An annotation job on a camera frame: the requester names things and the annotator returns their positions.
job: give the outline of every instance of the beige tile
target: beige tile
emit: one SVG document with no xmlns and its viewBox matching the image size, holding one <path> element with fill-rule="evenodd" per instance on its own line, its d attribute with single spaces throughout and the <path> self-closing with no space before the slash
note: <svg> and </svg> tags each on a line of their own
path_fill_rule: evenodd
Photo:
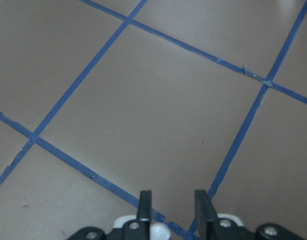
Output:
<svg viewBox="0 0 307 240">
<path fill-rule="evenodd" d="M 266 77 L 304 1 L 155 0 L 136 20 Z"/>
<path fill-rule="evenodd" d="M 42 137 L 186 227 L 260 88 L 129 26 Z"/>
<path fill-rule="evenodd" d="M 0 175 L 22 150 L 27 139 L 0 121 Z"/>
<path fill-rule="evenodd" d="M 0 1 L 0 110 L 33 131 L 120 23 L 79 1 Z"/>
<path fill-rule="evenodd" d="M 307 97 L 307 15 L 274 81 Z"/>
<path fill-rule="evenodd" d="M 65 240 L 87 226 L 108 232 L 136 212 L 35 145 L 0 187 L 0 239 Z"/>
<path fill-rule="evenodd" d="M 213 203 L 252 231 L 273 222 L 307 239 L 307 105 L 267 93 Z"/>
<path fill-rule="evenodd" d="M 94 0 L 93 2 L 128 16 L 137 6 L 140 0 Z"/>
</svg>

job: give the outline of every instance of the screw head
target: screw head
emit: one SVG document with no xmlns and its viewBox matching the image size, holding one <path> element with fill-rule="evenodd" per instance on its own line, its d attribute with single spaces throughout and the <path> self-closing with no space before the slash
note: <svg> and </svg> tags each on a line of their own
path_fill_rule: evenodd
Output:
<svg viewBox="0 0 307 240">
<path fill-rule="evenodd" d="M 138 222 L 132 222 L 132 223 L 129 224 L 129 228 L 135 230 L 135 229 L 139 228 L 139 223 Z"/>
<path fill-rule="evenodd" d="M 272 226 L 266 226 L 264 228 L 264 233 L 267 234 L 267 235 L 270 235 L 270 236 L 278 235 L 277 230 L 274 227 L 272 227 Z"/>
<path fill-rule="evenodd" d="M 228 219 L 221 219 L 220 226 L 224 228 L 230 228 L 232 226 L 232 223 Z"/>
<path fill-rule="evenodd" d="M 95 231 L 90 231 L 85 236 L 86 239 L 95 239 L 98 236 L 98 233 Z"/>
</svg>

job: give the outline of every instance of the blue tape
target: blue tape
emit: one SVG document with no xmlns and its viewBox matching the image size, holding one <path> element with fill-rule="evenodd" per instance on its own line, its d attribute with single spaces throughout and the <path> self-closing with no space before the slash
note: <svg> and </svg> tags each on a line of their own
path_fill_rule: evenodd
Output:
<svg viewBox="0 0 307 240">
<path fill-rule="evenodd" d="M 142 29 L 142 30 L 144 30 L 144 31 L 146 31 L 148 33 L 151 33 L 151 34 L 154 34 L 154 35 L 156 35 L 158 37 L 161 37 L 161 38 L 163 38 L 163 39 L 165 39 L 165 40 L 167 40 L 167 41 L 169 41 L 169 42 L 171 42 L 173 44 L 178 45 L 181 48 L 184 48 L 184 49 L 190 51 L 190 52 L 193 52 L 195 54 L 203 56 L 206 59 L 209 59 L 209 60 L 213 61 L 214 63 L 217 63 L 217 64 L 219 64 L 219 65 L 221 65 L 221 66 L 223 66 L 223 67 L 225 67 L 227 69 L 230 69 L 230 70 L 232 70 L 232 71 L 234 71 L 236 73 L 246 75 L 244 70 L 241 67 L 233 65 L 233 64 L 231 64 L 231 63 L 229 63 L 229 62 L 227 62 L 227 61 L 225 61 L 225 60 L 223 60 L 221 58 L 213 56 L 213 55 L 211 55 L 211 54 L 209 54 L 209 53 L 207 53 L 205 51 L 202 51 L 202 50 L 200 50 L 200 49 L 198 49 L 198 48 L 196 48 L 194 46 L 191 46 L 191 45 L 189 45 L 187 43 L 184 43 L 184 42 L 182 42 L 180 40 L 177 40 L 177 39 L 175 39 L 172 36 L 168 36 L 167 34 L 164 34 L 164 33 L 160 32 L 160 31 L 158 31 L 156 29 L 153 29 L 152 27 L 144 25 L 144 24 L 142 24 L 142 23 L 140 23 L 138 21 L 135 21 L 135 20 L 131 21 L 130 24 L 135 26 L 135 27 L 137 27 L 137 28 L 140 28 L 140 29 Z"/>
<path fill-rule="evenodd" d="M 237 135 L 235 136 L 232 145 L 229 149 L 229 151 L 227 152 L 215 178 L 213 179 L 213 182 L 211 184 L 211 187 L 208 190 L 208 197 L 210 199 L 213 199 L 213 197 L 215 196 L 215 194 L 217 193 L 218 187 L 220 186 L 220 184 L 223 182 L 227 170 L 229 168 L 229 165 L 231 164 L 233 158 L 235 157 L 240 145 L 242 144 L 246 133 L 252 123 L 252 121 L 255 118 L 256 112 L 258 110 L 258 108 L 260 107 L 261 101 L 263 99 L 263 96 L 265 95 L 265 93 L 268 90 L 268 86 L 263 84 L 260 91 L 258 92 L 257 97 L 255 98 L 247 116 L 245 117 Z M 196 223 L 193 220 L 191 225 L 190 225 L 190 232 L 194 233 L 196 230 Z"/>
<path fill-rule="evenodd" d="M 101 10 L 104 13 L 109 14 L 111 16 L 114 16 L 115 18 L 118 18 L 120 20 L 125 20 L 127 18 L 126 16 L 124 16 L 124 15 L 122 15 L 122 14 L 120 14 L 120 13 L 114 11 L 114 10 L 111 10 L 111 9 L 105 7 L 105 6 L 102 6 L 102 5 L 100 5 L 100 4 L 98 4 L 98 3 L 94 2 L 94 1 L 80 0 L 80 2 L 83 2 L 83 3 L 93 7 L 95 9 Z"/>
<path fill-rule="evenodd" d="M 46 151 L 48 151 L 49 153 L 51 153 L 52 155 L 54 155 L 55 157 L 62 160 L 64 163 L 68 164 L 72 168 L 76 169 L 77 171 L 79 171 L 80 173 L 85 175 L 87 178 L 93 180 L 95 183 L 99 184 L 100 186 L 104 187 L 105 189 L 107 189 L 111 193 L 115 194 L 116 196 L 118 196 L 122 200 L 126 201 L 130 205 L 134 206 L 135 208 L 138 207 L 138 204 L 139 204 L 138 198 L 134 197 L 129 192 L 123 190 L 121 187 L 115 185 L 113 182 L 107 180 L 103 176 L 100 176 L 95 171 L 91 170 L 87 166 L 85 166 L 82 163 L 80 163 L 79 161 L 75 160 L 74 158 L 72 158 L 68 154 L 64 153 L 63 151 L 61 151 L 57 147 L 53 146 L 52 144 L 50 144 L 46 140 L 37 136 L 36 139 L 35 139 L 35 143 L 37 145 L 39 145 L 40 147 L 42 147 L 43 149 L 45 149 Z M 156 220 L 157 222 L 161 222 L 161 223 L 165 222 L 165 219 L 166 219 L 163 214 L 161 214 L 160 212 L 158 212 L 155 209 L 152 210 L 152 218 L 154 220 Z M 180 227 L 179 225 L 177 225 L 176 223 L 166 222 L 166 224 L 170 227 L 170 229 L 175 234 L 179 235 L 180 237 L 188 235 L 188 232 L 185 229 L 183 229 L 182 227 Z"/>
<path fill-rule="evenodd" d="M 31 131 L 29 131 L 27 128 L 22 126 L 20 123 L 13 121 L 9 119 L 8 117 L 6 117 L 1 111 L 0 111 L 0 121 L 10 126 L 14 130 L 16 130 L 18 133 L 24 135 L 26 138 L 29 138 L 32 134 Z"/>
<path fill-rule="evenodd" d="M 286 38 L 272 68 L 270 69 L 267 77 L 266 77 L 266 81 L 269 81 L 269 82 L 273 82 L 274 80 L 274 77 L 276 76 L 281 64 L 283 63 L 284 59 L 285 59 L 285 56 L 291 46 L 291 44 L 293 43 L 294 39 L 295 39 L 295 36 L 297 34 L 297 31 L 301 25 L 301 23 L 303 22 L 305 16 L 307 14 L 307 1 L 305 1 L 298 17 L 296 18 L 289 34 L 288 34 L 288 37 Z"/>
<path fill-rule="evenodd" d="M 15 156 L 13 162 L 11 165 L 8 165 L 5 170 L 0 175 L 0 186 L 2 183 L 7 179 L 7 177 L 10 175 L 10 173 L 15 169 L 17 164 L 22 160 L 22 158 L 25 156 L 25 154 L 29 151 L 29 149 L 36 143 L 55 157 L 59 158 L 69 166 L 73 167 L 74 169 L 78 170 L 80 173 L 85 175 L 86 177 L 90 178 L 100 186 L 106 188 L 119 198 L 125 200 L 130 205 L 134 206 L 135 208 L 138 207 L 139 199 L 128 193 L 127 191 L 123 190 L 121 187 L 118 187 L 111 181 L 107 180 L 106 178 L 100 176 L 96 172 L 92 171 L 79 161 L 75 160 L 74 158 L 70 157 L 63 151 L 59 150 L 57 147 L 53 146 L 52 144 L 48 143 L 46 140 L 42 139 L 41 137 L 35 135 L 30 130 L 26 129 L 24 126 L 22 126 L 20 123 L 13 121 L 6 117 L 1 111 L 0 111 L 0 121 L 7 124 L 20 134 L 24 135 L 28 138 L 28 142 L 23 146 L 22 150 Z M 166 220 L 166 217 L 158 212 L 157 210 L 152 210 L 152 218 L 156 220 L 157 222 L 164 223 Z M 172 231 L 174 231 L 175 234 L 178 234 L 179 236 L 187 236 L 188 232 L 186 232 L 185 229 L 178 226 L 174 222 L 168 222 L 166 223 Z"/>
<path fill-rule="evenodd" d="M 101 11 L 103 11 L 103 12 L 109 14 L 109 15 L 112 15 L 112 16 L 114 16 L 116 18 L 119 18 L 121 20 L 125 19 L 125 16 L 123 16 L 122 14 L 120 14 L 120 13 L 118 13 L 116 11 L 113 11 L 111 9 L 108 9 L 108 8 L 98 4 L 98 3 L 95 3 L 92 0 L 80 0 L 80 1 L 83 2 L 83 3 L 88 4 L 91 7 L 99 9 L 99 10 L 101 10 Z M 232 71 L 234 71 L 236 73 L 243 74 L 243 75 L 246 75 L 246 76 L 249 76 L 249 77 L 253 77 L 254 79 L 262 81 L 262 82 L 265 81 L 265 79 L 263 77 L 255 74 L 255 73 L 249 72 L 249 74 L 246 74 L 244 72 L 244 69 L 241 68 L 241 67 L 238 67 L 238 66 L 236 66 L 236 65 L 234 65 L 234 64 L 232 64 L 230 62 L 227 62 L 227 61 L 225 61 L 225 60 L 223 60 L 221 58 L 213 56 L 213 55 L 211 55 L 211 54 L 209 54 L 209 53 L 207 53 L 205 51 L 202 51 L 202 50 L 200 50 L 200 49 L 198 49 L 198 48 L 196 48 L 194 46 L 191 46 L 191 45 L 189 45 L 187 43 L 184 43 L 184 42 L 182 42 L 180 40 L 177 40 L 174 37 L 171 37 L 171 36 L 169 36 L 167 34 L 164 34 L 161 31 L 158 31 L 158 30 L 156 30 L 156 29 L 154 29 L 152 27 L 149 27 L 149 26 L 147 26 L 145 24 L 142 24 L 142 23 L 140 23 L 140 22 L 138 22 L 136 20 L 131 20 L 130 24 L 135 26 L 135 27 L 137 27 L 137 28 L 140 28 L 140 29 L 142 29 L 142 30 L 144 30 L 144 31 L 146 31 L 146 32 L 148 32 L 150 34 L 156 35 L 156 36 L 158 36 L 160 38 L 163 38 L 163 39 L 165 39 L 165 40 L 167 40 L 167 41 L 169 41 L 169 42 L 171 42 L 173 44 L 176 44 L 179 47 L 184 48 L 184 49 L 186 49 L 186 50 L 188 50 L 190 52 L 193 52 L 195 54 L 203 56 L 204 58 L 207 58 L 207 59 L 213 61 L 214 63 L 217 63 L 217 64 L 219 64 L 219 65 L 221 65 L 221 66 L 223 66 L 223 67 L 225 67 L 227 69 L 230 69 L 230 70 L 232 70 Z"/>
<path fill-rule="evenodd" d="M 78 88 L 78 86 L 82 83 L 82 81 L 86 78 L 86 76 L 90 73 L 90 71 L 94 68 L 94 66 L 99 62 L 99 60 L 103 57 L 103 55 L 107 52 L 107 50 L 113 45 L 113 43 L 117 40 L 120 34 L 125 30 L 128 26 L 132 18 L 141 10 L 147 0 L 141 0 L 138 5 L 133 9 L 130 15 L 123 21 L 123 23 L 118 27 L 118 29 L 113 33 L 113 35 L 109 38 L 109 40 L 104 44 L 104 46 L 99 50 L 99 52 L 93 57 L 93 59 L 89 62 L 89 64 L 84 68 L 84 70 L 80 73 L 80 75 L 76 78 L 76 80 L 72 83 L 72 85 L 67 89 L 67 91 L 62 95 L 62 97 L 58 100 L 58 102 L 53 106 L 50 112 L 45 116 L 45 118 L 41 121 L 38 127 L 34 130 L 35 135 L 40 135 L 42 131 L 46 128 L 46 126 L 50 123 L 53 117 L 57 114 L 60 108 L 65 104 L 65 102 L 69 99 L 69 97 L 73 94 L 73 92 Z"/>
<path fill-rule="evenodd" d="M 0 186 L 3 184 L 3 182 L 7 179 L 7 177 L 10 175 L 10 173 L 15 169 L 17 164 L 23 159 L 23 157 L 26 155 L 28 150 L 32 147 L 33 145 L 27 142 L 23 147 L 20 152 L 14 157 L 13 162 L 8 165 L 2 174 L 0 175 Z"/>
<path fill-rule="evenodd" d="M 27 128 L 22 126 L 20 123 L 11 120 L 10 118 L 6 117 L 1 111 L 0 111 L 0 121 L 7 124 L 14 130 L 16 130 L 18 133 L 24 135 L 25 137 L 29 138 L 32 133 Z M 14 157 L 13 162 L 11 165 L 8 165 L 2 174 L 0 175 L 0 186 L 3 184 L 3 182 L 7 179 L 9 174 L 15 169 L 17 164 L 21 161 L 21 159 L 24 157 L 24 155 L 27 153 L 27 151 L 32 147 L 32 144 L 29 143 L 29 141 L 22 147 L 22 150 Z"/>
<path fill-rule="evenodd" d="M 193 219 L 192 222 L 191 222 L 191 224 L 190 224 L 190 227 L 189 227 L 189 229 L 188 229 L 188 232 L 189 232 L 190 234 L 194 234 L 195 231 L 196 231 L 196 219 Z"/>
<path fill-rule="evenodd" d="M 281 93 L 288 95 L 289 97 L 292 97 L 293 99 L 296 99 L 304 104 L 307 104 L 307 97 L 302 96 L 299 93 L 296 93 L 288 88 L 285 88 L 284 86 L 274 83 L 272 88 Z"/>
</svg>

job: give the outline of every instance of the tiled floor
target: tiled floor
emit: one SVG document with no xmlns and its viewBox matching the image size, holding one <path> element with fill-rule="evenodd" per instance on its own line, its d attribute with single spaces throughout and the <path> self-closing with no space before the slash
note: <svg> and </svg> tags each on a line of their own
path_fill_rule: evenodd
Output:
<svg viewBox="0 0 307 240">
<path fill-rule="evenodd" d="M 0 239 L 109 232 L 144 189 L 174 239 L 192 238 L 194 189 L 307 239 L 306 13 L 0 0 Z"/>
</svg>

